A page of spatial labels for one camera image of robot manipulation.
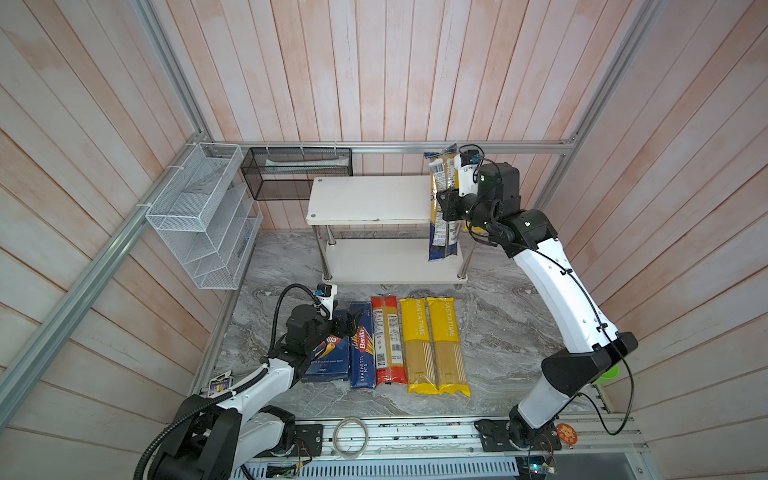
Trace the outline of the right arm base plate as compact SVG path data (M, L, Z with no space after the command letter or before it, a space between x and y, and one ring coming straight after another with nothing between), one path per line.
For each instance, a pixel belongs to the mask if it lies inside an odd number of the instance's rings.
M480 419L474 422L484 452L559 451L562 443L553 422L531 429L524 421Z

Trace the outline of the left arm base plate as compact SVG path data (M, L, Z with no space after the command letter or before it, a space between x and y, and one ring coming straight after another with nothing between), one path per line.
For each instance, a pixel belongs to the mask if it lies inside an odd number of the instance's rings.
M259 454L264 458L312 459L322 454L324 426L321 424L299 424L288 426L270 450Z

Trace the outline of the dark blue spaghetti bag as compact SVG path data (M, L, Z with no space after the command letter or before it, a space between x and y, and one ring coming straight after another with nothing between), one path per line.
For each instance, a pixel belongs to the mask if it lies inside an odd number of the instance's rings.
M461 222L446 221L438 201L438 194L457 189L455 158L458 147L453 144L440 152L427 152L430 171L430 236L429 261L443 260L458 254L458 238Z

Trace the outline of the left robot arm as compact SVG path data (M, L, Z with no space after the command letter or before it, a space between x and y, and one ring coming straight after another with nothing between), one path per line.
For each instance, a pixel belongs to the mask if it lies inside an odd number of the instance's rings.
M272 338L260 366L217 395L184 400L140 456L134 478L227 479L259 454L298 449L294 415L271 402L302 379L322 342L354 335L359 321L335 314L337 286L298 288L311 301L292 309L286 333Z

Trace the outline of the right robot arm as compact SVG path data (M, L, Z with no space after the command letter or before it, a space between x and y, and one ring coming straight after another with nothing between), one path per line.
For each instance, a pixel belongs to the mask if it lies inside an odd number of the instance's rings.
M436 216L466 226L478 243L500 247L528 276L550 311L564 347L541 363L542 375L514 406L501 441L518 450L537 447L582 389L638 347L596 305L568 260L554 226L539 210L521 206L517 168L507 163L430 163Z

